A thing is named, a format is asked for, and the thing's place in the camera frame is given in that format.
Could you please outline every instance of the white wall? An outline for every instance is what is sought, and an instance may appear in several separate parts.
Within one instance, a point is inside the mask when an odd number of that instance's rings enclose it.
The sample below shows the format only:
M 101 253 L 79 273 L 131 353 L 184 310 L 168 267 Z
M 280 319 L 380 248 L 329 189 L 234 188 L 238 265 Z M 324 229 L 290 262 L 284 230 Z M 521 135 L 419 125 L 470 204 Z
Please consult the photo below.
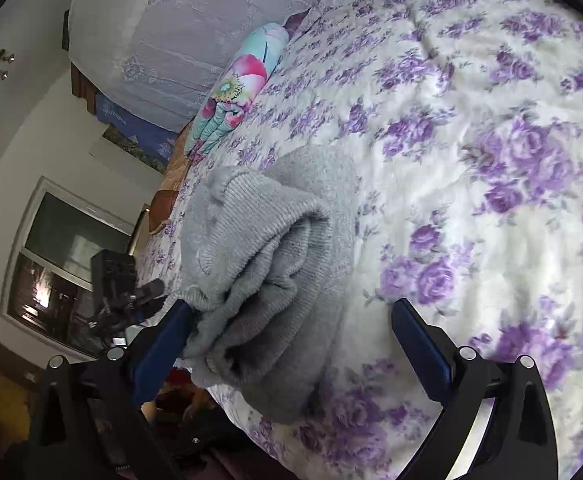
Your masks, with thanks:
M 14 236 L 27 202 L 46 176 L 88 202 L 134 224 L 153 183 L 141 186 L 89 155 L 105 130 L 72 96 L 67 71 L 22 124 L 0 160 L 0 294 Z M 29 361 L 45 366 L 57 354 L 0 317 L 0 342 Z
M 50 85 L 69 67 L 62 19 L 72 0 L 7 0 L 0 9 L 0 48 L 14 53 L 0 81 L 0 158 Z

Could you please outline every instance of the folded sweater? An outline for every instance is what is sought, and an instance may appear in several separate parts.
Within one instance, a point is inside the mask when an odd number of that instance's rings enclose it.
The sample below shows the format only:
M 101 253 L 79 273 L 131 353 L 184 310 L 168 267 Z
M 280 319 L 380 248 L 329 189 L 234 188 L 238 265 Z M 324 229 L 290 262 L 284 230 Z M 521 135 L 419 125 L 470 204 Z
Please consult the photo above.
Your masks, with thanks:
M 182 297 L 200 311 L 184 357 L 200 386 L 226 383 L 291 423 L 319 381 L 353 253 L 351 159 L 305 146 L 263 173 L 219 168 L 182 231 Z

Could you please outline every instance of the blue clamp pad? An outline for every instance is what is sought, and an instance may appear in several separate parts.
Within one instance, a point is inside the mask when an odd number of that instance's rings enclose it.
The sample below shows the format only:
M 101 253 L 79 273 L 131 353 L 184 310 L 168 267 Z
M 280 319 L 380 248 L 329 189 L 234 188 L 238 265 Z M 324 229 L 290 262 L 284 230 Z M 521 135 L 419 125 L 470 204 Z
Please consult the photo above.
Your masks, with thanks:
M 442 329 L 425 324 L 404 298 L 392 307 L 391 328 L 427 396 L 445 406 L 452 394 L 456 346 Z
M 136 406 L 156 397 L 192 330 L 192 308 L 185 301 L 177 300 L 172 309 L 176 309 L 176 312 L 132 372 Z

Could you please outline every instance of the window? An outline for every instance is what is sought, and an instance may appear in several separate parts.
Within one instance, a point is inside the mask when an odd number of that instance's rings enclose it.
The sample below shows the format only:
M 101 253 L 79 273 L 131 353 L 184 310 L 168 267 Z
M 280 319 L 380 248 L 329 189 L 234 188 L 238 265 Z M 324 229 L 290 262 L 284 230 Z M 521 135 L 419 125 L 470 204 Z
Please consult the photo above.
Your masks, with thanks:
M 126 252 L 132 231 L 121 219 L 41 179 L 16 235 L 2 315 L 65 354 L 72 354 L 70 347 L 97 356 L 103 345 L 87 327 L 94 314 L 90 260 L 101 249 Z

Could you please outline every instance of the bed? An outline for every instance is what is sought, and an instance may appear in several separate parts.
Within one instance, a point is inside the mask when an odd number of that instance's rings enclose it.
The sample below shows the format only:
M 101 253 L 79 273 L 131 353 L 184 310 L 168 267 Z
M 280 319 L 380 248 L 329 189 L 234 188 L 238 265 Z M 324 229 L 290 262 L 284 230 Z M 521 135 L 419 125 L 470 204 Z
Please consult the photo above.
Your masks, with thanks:
M 141 281 L 178 288 L 187 205 L 214 167 L 263 169 L 308 143 L 357 165 L 343 322 L 312 416 L 273 424 L 215 386 L 230 419 L 301 479 L 396 478 L 439 413 L 389 327 L 406 296 L 457 345 L 536 359 L 570 478 L 583 462 L 583 17 L 557 0 L 318 0 L 245 121 L 189 171 Z

